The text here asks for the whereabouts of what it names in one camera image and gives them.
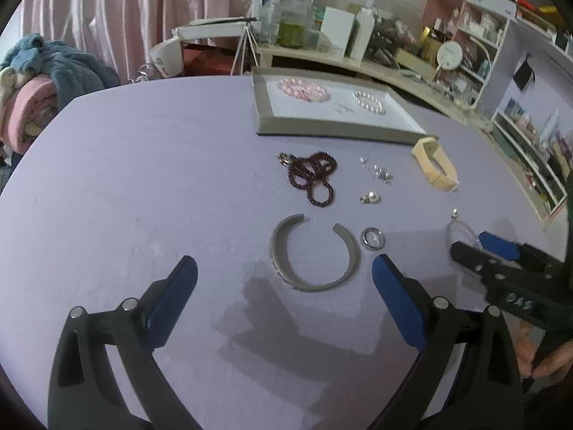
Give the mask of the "pink satin curtain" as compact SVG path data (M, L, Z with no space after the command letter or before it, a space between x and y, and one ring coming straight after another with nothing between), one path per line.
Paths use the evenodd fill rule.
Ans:
M244 16L250 7L251 0L22 0L20 32L89 52L127 81L174 28L194 19Z

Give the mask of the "grey cardboard tray box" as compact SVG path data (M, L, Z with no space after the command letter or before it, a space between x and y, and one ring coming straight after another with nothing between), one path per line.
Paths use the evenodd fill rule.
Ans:
M388 86L286 68L251 73L262 136L358 139L415 145L433 133Z

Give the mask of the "green glass jar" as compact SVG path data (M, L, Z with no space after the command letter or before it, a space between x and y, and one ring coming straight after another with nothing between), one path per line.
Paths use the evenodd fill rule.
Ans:
M304 47L305 27L292 21L282 21L279 26L277 44L291 49Z

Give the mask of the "pink white shelf unit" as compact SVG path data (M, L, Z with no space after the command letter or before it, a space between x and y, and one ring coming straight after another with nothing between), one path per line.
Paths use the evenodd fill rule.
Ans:
M517 70L561 91L572 83L572 12L563 0L425 0L423 25L457 42L472 108L497 107Z

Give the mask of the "round white mirror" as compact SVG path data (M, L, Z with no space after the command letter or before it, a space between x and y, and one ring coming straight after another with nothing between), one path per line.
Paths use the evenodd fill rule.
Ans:
M463 49L456 41L445 42L440 45L436 60L440 70L453 71L462 63Z

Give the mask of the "white spray bottle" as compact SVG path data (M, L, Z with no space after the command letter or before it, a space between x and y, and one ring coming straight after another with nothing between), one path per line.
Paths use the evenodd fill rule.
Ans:
M361 61L365 56L376 24L375 0L366 0L356 14L355 30L352 35L349 57Z

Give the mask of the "clear plastic bag package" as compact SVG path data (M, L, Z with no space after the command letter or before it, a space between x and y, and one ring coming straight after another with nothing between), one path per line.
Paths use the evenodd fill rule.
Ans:
M309 30L314 24L315 0L251 0L251 17L255 19L258 44L278 45L280 23L298 22L305 27L306 44Z

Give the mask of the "thin silver bangle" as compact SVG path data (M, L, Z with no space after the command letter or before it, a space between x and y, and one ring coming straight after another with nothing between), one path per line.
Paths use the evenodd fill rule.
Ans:
M455 242L463 242L474 249L483 249L478 234L460 218L458 208L452 210L451 219L446 226L445 240L447 249Z

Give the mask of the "pile of blankets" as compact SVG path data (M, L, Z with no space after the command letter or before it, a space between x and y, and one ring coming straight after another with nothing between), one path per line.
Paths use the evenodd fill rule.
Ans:
M1 143L22 156L72 100L119 85L117 72L92 54L28 34L1 62Z

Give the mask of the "small silver earrings cluster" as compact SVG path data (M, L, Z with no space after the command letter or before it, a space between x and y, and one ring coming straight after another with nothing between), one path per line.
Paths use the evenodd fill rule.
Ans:
M360 166L375 179L382 181L385 185L393 182L393 173L389 169L379 166L368 158L360 157Z

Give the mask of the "flat beige box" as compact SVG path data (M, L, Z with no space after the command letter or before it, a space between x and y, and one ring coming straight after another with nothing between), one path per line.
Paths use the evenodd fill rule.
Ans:
M423 59L414 56L412 53L404 51L404 49L396 49L394 59L400 67L418 73L423 77L423 79L428 81L432 81L434 79L436 69Z

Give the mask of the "grey cuff bangle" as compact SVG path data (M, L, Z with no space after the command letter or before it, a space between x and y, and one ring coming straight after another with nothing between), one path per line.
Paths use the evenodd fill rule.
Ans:
M352 232L335 223L332 234L306 234L305 215L290 215L272 232L269 252L275 272L290 288L303 293L321 293L350 282L358 272L361 251Z

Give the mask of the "white product box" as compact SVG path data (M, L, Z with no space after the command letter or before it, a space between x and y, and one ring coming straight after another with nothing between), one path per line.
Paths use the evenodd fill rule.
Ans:
M317 45L319 51L343 58L354 22L354 14L326 7L322 19L321 35Z

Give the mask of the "pearl pendant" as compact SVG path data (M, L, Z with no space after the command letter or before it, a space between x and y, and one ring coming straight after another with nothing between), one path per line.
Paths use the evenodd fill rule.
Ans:
M360 196L359 201L361 204L376 204L381 200L381 196L377 192L370 191Z

